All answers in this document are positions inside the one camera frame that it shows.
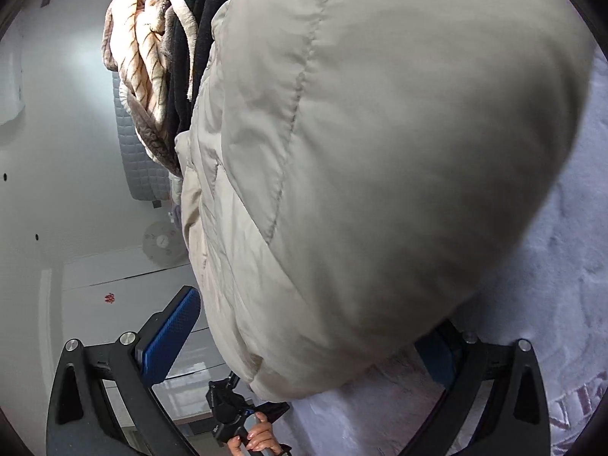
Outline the person's left hand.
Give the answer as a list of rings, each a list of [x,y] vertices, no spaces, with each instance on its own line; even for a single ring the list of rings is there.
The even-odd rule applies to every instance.
[[[284,449],[281,444],[278,443],[273,432],[272,424],[268,421],[267,417],[263,413],[257,412],[256,419],[258,420],[258,423],[252,426],[247,434],[245,449],[254,452],[270,450],[274,455],[282,455]],[[241,450],[242,441],[239,437],[230,439],[227,447],[232,456],[244,455],[244,452]]]

